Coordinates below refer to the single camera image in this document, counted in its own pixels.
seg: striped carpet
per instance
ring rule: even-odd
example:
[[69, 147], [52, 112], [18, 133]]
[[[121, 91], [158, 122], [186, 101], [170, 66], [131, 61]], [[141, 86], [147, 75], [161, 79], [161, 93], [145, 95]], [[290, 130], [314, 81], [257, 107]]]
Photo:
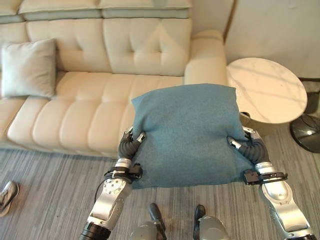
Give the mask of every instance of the striped carpet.
[[[296, 203], [320, 239], [320, 154], [299, 147], [288, 125], [264, 138], [273, 165], [289, 174]], [[20, 194], [7, 216], [0, 218], [1, 240], [78, 239], [93, 206], [96, 186], [114, 164], [108, 158], [0, 150], [0, 183], [20, 183]], [[127, 240], [149, 220], [147, 206], [156, 202], [169, 240], [191, 240], [197, 204], [221, 219], [233, 240], [279, 240], [257, 186], [217, 186], [135, 190], [112, 232], [111, 240]]]

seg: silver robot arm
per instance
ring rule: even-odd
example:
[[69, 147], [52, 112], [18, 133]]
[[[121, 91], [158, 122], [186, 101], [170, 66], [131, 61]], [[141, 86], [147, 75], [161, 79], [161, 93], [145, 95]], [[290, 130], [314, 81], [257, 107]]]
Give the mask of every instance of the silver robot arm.
[[287, 174], [277, 172], [270, 162], [267, 148], [258, 132], [243, 127], [250, 140], [245, 146], [228, 137], [229, 144], [249, 159], [255, 171], [245, 171], [248, 185], [260, 185], [259, 193], [268, 205], [270, 216], [284, 240], [317, 240], [313, 231], [293, 199], [293, 192], [285, 182]]
[[80, 240], [106, 240], [114, 229], [125, 199], [132, 191], [131, 183], [142, 176], [138, 163], [132, 166], [132, 159], [146, 134], [142, 132], [132, 139], [133, 128], [124, 132], [118, 147], [118, 161], [105, 175], [102, 193], [94, 203]]

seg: gray throw pillow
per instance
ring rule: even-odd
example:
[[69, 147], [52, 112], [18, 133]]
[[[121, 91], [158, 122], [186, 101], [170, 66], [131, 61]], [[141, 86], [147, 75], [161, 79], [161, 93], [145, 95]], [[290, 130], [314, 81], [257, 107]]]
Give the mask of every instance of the gray throw pillow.
[[2, 97], [52, 97], [56, 84], [54, 39], [6, 43], [1, 48]]

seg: sneaker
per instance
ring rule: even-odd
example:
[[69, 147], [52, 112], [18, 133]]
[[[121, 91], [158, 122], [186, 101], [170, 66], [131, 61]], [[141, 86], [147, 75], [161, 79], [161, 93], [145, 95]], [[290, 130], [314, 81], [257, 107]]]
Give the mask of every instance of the sneaker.
[[13, 181], [9, 181], [2, 192], [0, 192], [0, 217], [9, 212], [13, 199], [19, 193], [19, 185]]

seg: blue fabric pillow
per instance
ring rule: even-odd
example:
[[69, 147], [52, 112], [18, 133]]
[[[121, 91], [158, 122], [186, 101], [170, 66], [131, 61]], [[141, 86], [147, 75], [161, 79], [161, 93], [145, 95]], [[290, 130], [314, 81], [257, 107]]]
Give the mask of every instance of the blue fabric pillow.
[[132, 100], [133, 137], [146, 139], [134, 157], [143, 176], [134, 189], [241, 181], [252, 164], [227, 143], [246, 140], [236, 91], [216, 84], [157, 89]]

